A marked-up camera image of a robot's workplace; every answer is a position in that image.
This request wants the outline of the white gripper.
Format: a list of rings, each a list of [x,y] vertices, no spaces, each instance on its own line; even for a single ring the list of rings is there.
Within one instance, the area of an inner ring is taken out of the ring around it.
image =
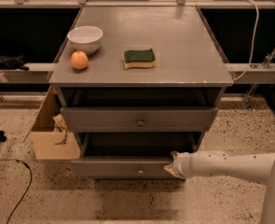
[[[173,158],[173,163],[164,166],[164,170],[166,172],[181,179],[188,179],[194,176],[194,172],[191,167],[192,155],[190,153],[179,153],[177,151],[172,151],[171,156]]]

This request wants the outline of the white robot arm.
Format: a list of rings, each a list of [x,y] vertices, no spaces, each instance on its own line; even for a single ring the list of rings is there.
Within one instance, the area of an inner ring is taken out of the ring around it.
[[[227,175],[266,185],[260,224],[275,224],[275,153],[228,156],[219,150],[174,151],[164,169],[180,179]]]

